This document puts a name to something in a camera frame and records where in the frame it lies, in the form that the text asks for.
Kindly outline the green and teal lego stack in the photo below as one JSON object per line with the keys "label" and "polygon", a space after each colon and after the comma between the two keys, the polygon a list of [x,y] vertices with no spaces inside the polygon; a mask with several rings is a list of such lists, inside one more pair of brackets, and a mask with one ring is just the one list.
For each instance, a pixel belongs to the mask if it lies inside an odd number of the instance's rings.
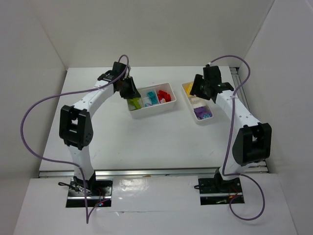
{"label": "green and teal lego stack", "polygon": [[142,108],[142,99],[140,97],[128,99],[127,100],[129,109],[132,110],[138,110]]}

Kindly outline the white small lego piece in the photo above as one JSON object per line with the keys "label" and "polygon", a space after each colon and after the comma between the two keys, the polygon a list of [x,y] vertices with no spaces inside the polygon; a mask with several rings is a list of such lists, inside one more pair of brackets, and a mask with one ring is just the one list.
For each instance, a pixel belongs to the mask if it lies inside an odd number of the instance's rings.
{"label": "white small lego piece", "polygon": [[201,100],[199,98],[190,98],[189,101],[191,104],[197,104],[200,103]]}

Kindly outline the yellow lego brick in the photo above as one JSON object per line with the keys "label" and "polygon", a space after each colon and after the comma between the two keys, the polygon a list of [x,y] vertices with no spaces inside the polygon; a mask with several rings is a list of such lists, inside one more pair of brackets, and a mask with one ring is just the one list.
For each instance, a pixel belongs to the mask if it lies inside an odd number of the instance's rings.
{"label": "yellow lego brick", "polygon": [[187,96],[191,96],[190,92],[192,90],[192,87],[193,87],[193,82],[190,82],[190,83],[184,85],[184,91],[185,91]]}

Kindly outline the purple lego brick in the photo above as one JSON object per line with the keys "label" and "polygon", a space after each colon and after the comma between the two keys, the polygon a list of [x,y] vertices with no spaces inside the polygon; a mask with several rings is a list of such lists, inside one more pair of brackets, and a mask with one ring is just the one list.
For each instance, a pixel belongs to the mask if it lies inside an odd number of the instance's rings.
{"label": "purple lego brick", "polygon": [[198,119],[202,119],[202,117],[206,114],[206,109],[204,106],[198,107],[194,109],[194,113]]}

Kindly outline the teal long lego brick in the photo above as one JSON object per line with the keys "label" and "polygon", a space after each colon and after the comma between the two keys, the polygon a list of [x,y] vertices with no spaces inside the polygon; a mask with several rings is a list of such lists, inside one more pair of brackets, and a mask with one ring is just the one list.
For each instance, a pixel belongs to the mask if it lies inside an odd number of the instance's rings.
{"label": "teal long lego brick", "polygon": [[154,92],[147,92],[147,96],[150,99],[152,105],[158,104],[158,100]]}

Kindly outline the purple flower lego piece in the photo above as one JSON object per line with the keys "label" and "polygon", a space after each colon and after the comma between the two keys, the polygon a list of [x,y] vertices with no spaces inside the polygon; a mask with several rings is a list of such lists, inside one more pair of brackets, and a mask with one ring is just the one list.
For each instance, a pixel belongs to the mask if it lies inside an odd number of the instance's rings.
{"label": "purple flower lego piece", "polygon": [[211,118],[212,114],[211,113],[202,113],[201,114],[201,120],[207,119],[207,118]]}

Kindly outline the red lego cluster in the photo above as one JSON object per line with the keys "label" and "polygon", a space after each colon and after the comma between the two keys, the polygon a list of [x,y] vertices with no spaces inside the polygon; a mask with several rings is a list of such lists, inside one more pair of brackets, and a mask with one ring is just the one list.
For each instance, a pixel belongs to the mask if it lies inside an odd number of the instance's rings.
{"label": "red lego cluster", "polygon": [[160,103],[166,103],[166,102],[171,102],[172,98],[169,93],[159,90],[157,93],[157,97]]}

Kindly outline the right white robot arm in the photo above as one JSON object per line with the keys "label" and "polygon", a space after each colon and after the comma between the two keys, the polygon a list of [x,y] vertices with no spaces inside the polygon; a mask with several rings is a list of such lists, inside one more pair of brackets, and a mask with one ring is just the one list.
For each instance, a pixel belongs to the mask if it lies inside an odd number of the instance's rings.
{"label": "right white robot arm", "polygon": [[239,100],[234,88],[222,81],[218,66],[207,65],[196,74],[191,95],[212,100],[231,121],[226,156],[214,179],[218,186],[238,178],[250,166],[270,156],[272,128],[261,123]]}

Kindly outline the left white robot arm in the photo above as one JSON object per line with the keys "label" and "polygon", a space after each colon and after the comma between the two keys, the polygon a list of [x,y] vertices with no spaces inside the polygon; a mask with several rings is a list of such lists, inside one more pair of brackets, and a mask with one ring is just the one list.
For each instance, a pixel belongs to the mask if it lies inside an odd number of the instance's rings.
{"label": "left white robot arm", "polygon": [[91,164],[89,144],[93,138],[92,117],[114,93],[123,99],[140,98],[130,66],[114,62],[111,70],[97,78],[94,87],[73,105],[64,105],[60,111],[59,136],[68,147],[74,167],[74,182],[90,191],[95,190],[96,176]]}

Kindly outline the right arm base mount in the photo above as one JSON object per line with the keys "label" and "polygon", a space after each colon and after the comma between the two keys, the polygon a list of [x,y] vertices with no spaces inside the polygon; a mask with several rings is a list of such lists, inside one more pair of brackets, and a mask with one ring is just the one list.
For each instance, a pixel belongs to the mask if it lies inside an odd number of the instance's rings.
{"label": "right arm base mount", "polygon": [[244,204],[239,178],[224,182],[217,178],[199,178],[194,189],[199,191],[201,205]]}

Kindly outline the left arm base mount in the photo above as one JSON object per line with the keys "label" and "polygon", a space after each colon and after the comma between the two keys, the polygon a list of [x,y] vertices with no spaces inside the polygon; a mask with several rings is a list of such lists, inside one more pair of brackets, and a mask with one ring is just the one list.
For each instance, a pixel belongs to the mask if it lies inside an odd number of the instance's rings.
{"label": "left arm base mount", "polygon": [[[96,204],[98,207],[105,208],[112,205],[112,185],[113,178],[97,179],[93,189],[87,189],[87,203],[89,208]],[[71,179],[70,183],[59,182],[58,186],[68,189],[66,208],[85,207],[84,189]]]}

